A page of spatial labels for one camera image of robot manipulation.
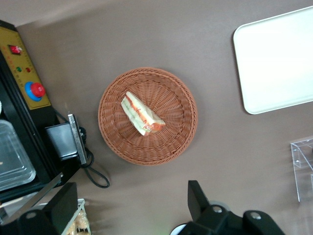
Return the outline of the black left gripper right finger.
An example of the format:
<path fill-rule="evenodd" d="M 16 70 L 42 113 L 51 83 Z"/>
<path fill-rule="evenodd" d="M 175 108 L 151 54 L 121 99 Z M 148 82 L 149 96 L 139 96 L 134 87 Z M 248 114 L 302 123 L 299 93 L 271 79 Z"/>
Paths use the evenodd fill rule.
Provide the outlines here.
<path fill-rule="evenodd" d="M 225 207 L 212 204 L 198 181 L 188 181 L 188 208 L 192 221 L 187 235 L 283 235 L 284 232 L 265 212 L 250 210 L 237 216 Z"/>

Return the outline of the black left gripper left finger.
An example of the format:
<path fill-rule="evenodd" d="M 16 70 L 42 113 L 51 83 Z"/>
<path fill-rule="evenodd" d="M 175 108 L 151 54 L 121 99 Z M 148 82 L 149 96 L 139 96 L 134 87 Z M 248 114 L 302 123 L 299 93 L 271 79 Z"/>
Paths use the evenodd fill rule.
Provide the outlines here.
<path fill-rule="evenodd" d="M 76 183 L 66 183 L 41 209 L 18 219 L 20 235 L 60 235 L 78 208 Z"/>

